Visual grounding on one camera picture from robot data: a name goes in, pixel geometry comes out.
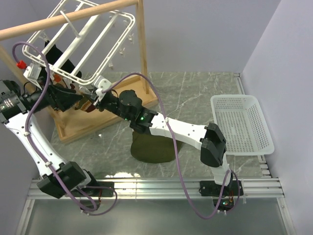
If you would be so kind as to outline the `white plastic clip hanger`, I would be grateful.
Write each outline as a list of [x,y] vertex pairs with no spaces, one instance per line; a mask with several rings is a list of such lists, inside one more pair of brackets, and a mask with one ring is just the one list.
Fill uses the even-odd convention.
[[[42,50],[42,54],[47,55],[48,52],[52,51],[53,46],[56,45],[57,41],[60,39],[60,37],[65,33],[66,30],[69,28],[72,29],[75,38],[72,40],[70,45],[66,48],[66,50],[63,52],[63,54],[57,59],[56,62],[49,63],[49,68],[52,72],[55,74],[60,75],[63,78],[66,78],[72,82],[75,82],[81,86],[88,86],[93,85],[95,79],[100,76],[100,74],[105,70],[106,67],[109,66],[109,63],[112,61],[112,58],[117,53],[117,50],[120,49],[124,41],[126,40],[129,33],[132,32],[134,26],[135,26],[135,16],[122,12],[119,10],[113,10],[110,11],[110,20],[108,23],[104,26],[99,36],[95,39],[95,41],[91,44],[90,48],[87,50],[87,52],[84,54],[84,56],[81,58],[81,60],[78,62],[78,64],[74,67],[74,69],[71,72],[67,72],[65,69],[62,68],[62,66],[66,63],[66,61],[69,59],[69,57],[75,52],[76,49],[80,46],[80,44],[85,40],[89,32],[94,28],[94,24],[100,19],[100,15],[94,15],[91,16],[84,27],[78,32],[75,27],[72,24],[72,20],[69,19],[68,16],[64,13],[64,6],[68,3],[67,0],[61,0],[58,5],[53,9],[53,11],[49,14],[48,18],[53,18],[56,16],[62,16],[66,23],[62,25],[62,27],[58,30],[58,32],[53,36],[52,39],[49,39],[44,30],[39,30],[33,33],[33,35],[27,40],[29,44],[33,44],[37,39],[42,39],[48,44],[44,47]],[[117,39],[115,44],[112,46],[111,50],[108,52],[106,57],[104,57],[103,61],[97,68],[97,70],[93,73],[93,75],[88,79],[83,79],[78,77],[78,72],[83,67],[83,65],[87,62],[87,60],[91,57],[93,52],[97,49],[97,47],[100,45],[100,43],[103,41],[104,37],[107,35],[109,30],[113,27],[116,20],[122,17],[125,19],[126,22],[126,28],[121,34],[121,36]]]

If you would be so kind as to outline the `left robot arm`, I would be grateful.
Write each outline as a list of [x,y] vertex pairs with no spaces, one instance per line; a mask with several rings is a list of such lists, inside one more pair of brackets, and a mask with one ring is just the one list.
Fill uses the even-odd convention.
[[111,197],[114,184],[101,185],[89,171],[82,170],[76,162],[62,158],[42,133],[34,114],[30,113],[37,101],[39,105],[35,112],[48,106],[66,111],[83,96],[56,85],[49,85],[42,99],[41,93],[36,91],[22,94],[15,81],[0,82],[0,121],[21,141],[35,162],[41,177],[41,181],[37,183],[38,188],[58,199],[67,193],[62,185],[76,197],[82,196],[78,187],[88,197]]

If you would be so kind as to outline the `patterned striped underwear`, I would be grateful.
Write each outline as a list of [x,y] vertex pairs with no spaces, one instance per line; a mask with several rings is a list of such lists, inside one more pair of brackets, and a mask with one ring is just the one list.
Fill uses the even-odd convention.
[[79,91],[78,85],[75,85],[73,82],[61,77],[58,74],[54,74],[53,77],[54,77],[54,80],[53,80],[54,85],[59,86],[59,87],[63,87],[66,89],[74,90],[74,92],[76,94],[81,94],[83,96],[83,98],[81,100],[79,100],[78,102],[75,103],[75,105],[74,105],[75,110],[81,110],[81,111],[84,111],[86,113],[90,113],[96,109],[95,106],[85,96],[85,94],[83,94],[82,92]]

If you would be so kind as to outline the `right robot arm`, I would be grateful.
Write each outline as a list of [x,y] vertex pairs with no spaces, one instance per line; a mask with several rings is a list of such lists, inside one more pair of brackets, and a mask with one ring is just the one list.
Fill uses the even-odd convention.
[[214,124],[195,125],[165,117],[145,108],[135,91],[125,90],[114,96],[110,90],[96,90],[95,107],[107,110],[128,121],[130,128],[140,134],[171,138],[198,149],[200,161],[211,168],[216,192],[228,195],[233,189],[233,176],[226,161],[226,139]]

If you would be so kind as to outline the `olive green underwear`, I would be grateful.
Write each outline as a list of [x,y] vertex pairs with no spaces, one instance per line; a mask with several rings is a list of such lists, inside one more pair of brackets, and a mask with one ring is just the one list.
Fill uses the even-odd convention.
[[132,132],[131,156],[150,164],[168,163],[176,158],[173,139]]

